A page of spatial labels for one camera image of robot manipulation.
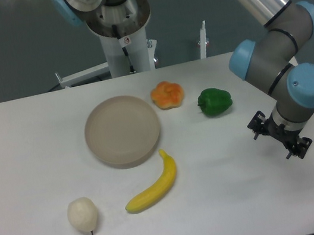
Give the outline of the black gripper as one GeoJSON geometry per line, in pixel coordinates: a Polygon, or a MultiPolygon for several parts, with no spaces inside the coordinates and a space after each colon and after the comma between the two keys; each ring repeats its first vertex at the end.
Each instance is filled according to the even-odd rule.
{"type": "Polygon", "coordinates": [[[303,159],[310,148],[312,139],[299,136],[303,127],[304,122],[294,123],[282,117],[280,120],[275,120],[272,115],[266,118],[261,111],[257,111],[247,125],[247,128],[254,133],[254,140],[263,135],[271,136],[280,141],[288,150],[287,159],[290,159],[291,156],[303,159]]]}

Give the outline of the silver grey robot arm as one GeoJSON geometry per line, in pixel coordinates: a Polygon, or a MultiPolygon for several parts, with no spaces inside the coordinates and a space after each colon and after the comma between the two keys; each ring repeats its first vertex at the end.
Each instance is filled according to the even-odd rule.
{"type": "MultiPolygon", "coordinates": [[[[102,43],[112,77],[155,68],[145,26],[147,0],[51,0],[72,25],[86,23],[102,43]]],[[[255,135],[281,142],[289,155],[302,158],[311,145],[300,132],[314,113],[314,64],[291,59],[314,35],[314,5],[291,0],[238,0],[267,30],[265,37],[241,42],[229,68],[276,101],[269,117],[256,113],[249,123],[255,135]]]]}

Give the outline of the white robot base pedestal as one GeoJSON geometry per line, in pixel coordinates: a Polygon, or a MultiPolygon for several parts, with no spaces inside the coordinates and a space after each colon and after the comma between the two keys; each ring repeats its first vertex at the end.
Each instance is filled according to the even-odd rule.
{"type": "Polygon", "coordinates": [[[101,6],[87,21],[102,45],[111,76],[121,77],[155,68],[155,42],[145,31],[150,20],[147,0],[126,0],[119,6],[101,6]]]}

